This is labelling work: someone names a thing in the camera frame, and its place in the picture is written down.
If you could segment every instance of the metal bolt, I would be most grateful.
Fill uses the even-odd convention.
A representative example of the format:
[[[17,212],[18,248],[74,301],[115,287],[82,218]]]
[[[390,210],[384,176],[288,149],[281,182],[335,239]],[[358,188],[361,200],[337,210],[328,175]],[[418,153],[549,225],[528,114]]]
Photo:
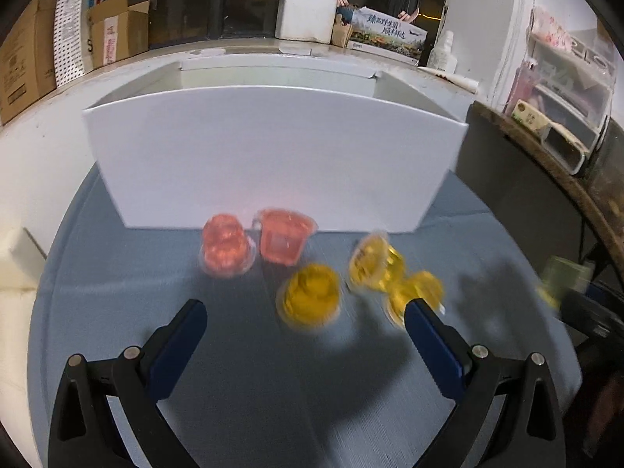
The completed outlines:
[[[544,356],[539,352],[533,352],[531,354],[531,360],[537,365],[542,365],[544,364],[544,362],[546,362],[546,359],[544,359]]]
[[[472,347],[472,353],[479,359],[485,359],[490,354],[490,351],[483,345],[475,345]]]
[[[71,367],[77,366],[81,362],[82,362],[82,356],[80,354],[74,354],[67,360],[67,363]]]
[[[126,359],[136,359],[141,353],[141,349],[138,346],[129,346],[124,350],[124,357]]]

